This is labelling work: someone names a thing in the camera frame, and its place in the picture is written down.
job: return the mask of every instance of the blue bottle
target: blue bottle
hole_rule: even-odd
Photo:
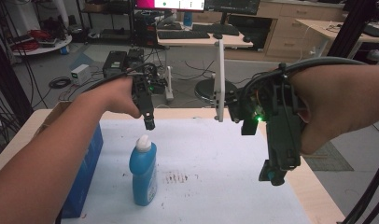
[[[133,197],[138,205],[146,206],[157,193],[156,161],[157,146],[142,135],[136,142],[129,160],[133,174]]]
[[[184,12],[183,25],[184,26],[191,26],[192,25],[192,12]]]

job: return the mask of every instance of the bottle cap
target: bottle cap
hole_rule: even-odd
[[[151,149],[151,141],[149,141],[148,135],[143,134],[139,139],[137,139],[136,148],[141,152],[147,152]]]

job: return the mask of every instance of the human arm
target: human arm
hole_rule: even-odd
[[[87,91],[0,171],[0,223],[52,223],[106,111],[139,118],[132,79]]]
[[[311,67],[289,81],[308,108],[300,113],[307,123],[302,132],[305,154],[379,120],[379,65]]]

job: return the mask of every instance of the blue box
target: blue box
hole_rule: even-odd
[[[38,129],[36,134],[39,134],[48,128],[48,126],[50,126],[50,124],[56,120],[64,112],[64,110],[70,106],[70,104],[71,102],[59,102],[44,120],[42,126]],[[102,146],[102,130],[100,128],[100,124],[98,124],[88,147],[87,154],[79,167],[76,179],[64,202],[62,218],[81,216],[82,208],[87,198],[88,190],[91,185],[91,179],[93,177]]]

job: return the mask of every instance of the computer monitor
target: computer monitor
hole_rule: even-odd
[[[256,15],[260,0],[204,0],[205,11]]]
[[[134,0],[134,8],[154,11],[203,12],[204,0]]]
[[[350,12],[353,9],[356,1],[357,0],[346,0],[344,2],[343,11]],[[378,4],[375,4],[375,8],[373,9],[373,15],[372,15],[373,21],[379,21],[379,1],[377,2]]]

